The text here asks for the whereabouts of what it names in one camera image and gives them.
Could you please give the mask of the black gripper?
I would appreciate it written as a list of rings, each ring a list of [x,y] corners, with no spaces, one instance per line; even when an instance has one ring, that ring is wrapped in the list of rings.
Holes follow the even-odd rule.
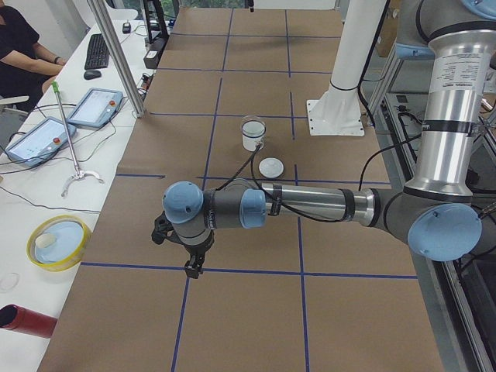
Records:
[[[173,236],[184,246],[190,255],[189,260],[184,265],[184,271],[188,277],[200,277],[203,273],[202,265],[205,262],[205,255],[214,243],[214,231],[204,229],[197,236],[181,235],[174,229]]]

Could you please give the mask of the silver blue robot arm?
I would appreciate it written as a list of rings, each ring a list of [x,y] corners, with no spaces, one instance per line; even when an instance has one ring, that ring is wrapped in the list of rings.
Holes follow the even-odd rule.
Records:
[[[307,188],[233,178],[201,190],[182,181],[164,193],[152,240],[189,253],[185,273],[198,278],[217,229],[261,227],[289,211],[318,222],[358,222],[381,229],[418,255],[451,261],[495,237],[488,217],[472,207],[466,177],[484,81],[495,51],[493,1],[411,1],[399,38],[434,54],[415,173],[399,191]]]

